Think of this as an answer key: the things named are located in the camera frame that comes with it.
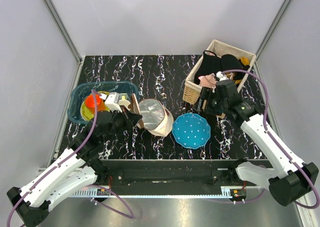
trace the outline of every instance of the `plastic basin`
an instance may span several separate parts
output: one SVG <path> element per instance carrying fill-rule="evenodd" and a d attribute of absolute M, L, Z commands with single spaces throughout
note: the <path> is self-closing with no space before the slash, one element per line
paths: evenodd
<path fill-rule="evenodd" d="M 132 94 L 136 95 L 139 101 L 138 87 L 129 81 L 104 81 L 104 82 L 90 82 L 78 85 L 71 93 L 69 108 L 67 110 L 67 115 L 70 121 L 76 124 L 87 124 L 86 121 L 81 116 L 81 105 L 85 98 L 91 94 L 91 90 L 95 89 L 98 91 L 105 92 L 117 92 L 120 94 Z"/>

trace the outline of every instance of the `orange cup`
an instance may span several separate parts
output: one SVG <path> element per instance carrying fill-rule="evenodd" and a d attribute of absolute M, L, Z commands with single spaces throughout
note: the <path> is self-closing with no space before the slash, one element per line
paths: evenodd
<path fill-rule="evenodd" d="M 106 106 L 102 99 L 99 97 L 98 94 L 95 94 L 96 105 L 98 107 L 97 111 L 105 111 Z M 95 101 L 94 96 L 90 94 L 84 101 L 85 106 L 91 111 L 92 114 L 95 114 Z"/>

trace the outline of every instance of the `yellow plate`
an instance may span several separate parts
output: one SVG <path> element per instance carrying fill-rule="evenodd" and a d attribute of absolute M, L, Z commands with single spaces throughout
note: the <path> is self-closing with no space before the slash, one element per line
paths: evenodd
<path fill-rule="evenodd" d="M 98 91 L 98 93 L 103 93 L 106 94 L 107 96 L 109 95 L 109 92 L 106 91 Z M 110 111 L 110 109 L 106 106 L 105 107 L 106 111 Z M 85 101 L 82 102 L 81 109 L 80 109 L 81 117 L 85 121 L 91 120 L 95 115 L 91 113 L 90 109 L 88 109 L 85 105 Z"/>

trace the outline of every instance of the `white wall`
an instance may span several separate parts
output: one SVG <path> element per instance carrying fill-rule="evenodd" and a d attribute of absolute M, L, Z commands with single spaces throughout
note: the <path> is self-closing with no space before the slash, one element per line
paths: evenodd
<path fill-rule="evenodd" d="M 256 52 L 283 0 L 53 0 L 81 55 Z"/>
<path fill-rule="evenodd" d="M 319 0 L 293 0 L 258 60 L 284 142 L 306 163 L 314 162 L 318 168 L 319 8 Z M 316 187 L 320 191 L 320 176 Z M 320 208 L 315 212 L 319 222 Z"/>
<path fill-rule="evenodd" d="M 45 167 L 76 61 L 42 0 L 0 0 L 0 226 L 7 191 Z M 17 214 L 11 226 L 21 225 Z"/>

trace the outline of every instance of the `gray floor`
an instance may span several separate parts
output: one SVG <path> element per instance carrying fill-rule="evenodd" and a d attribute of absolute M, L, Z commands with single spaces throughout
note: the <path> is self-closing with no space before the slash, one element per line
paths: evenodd
<path fill-rule="evenodd" d="M 250 190 L 249 199 L 257 195 Z M 302 227 L 297 207 L 280 206 L 269 192 L 257 202 L 220 204 L 208 199 L 127 198 L 136 219 L 122 217 L 90 200 L 68 198 L 47 217 L 42 227 Z M 126 212 L 115 198 L 105 204 Z"/>

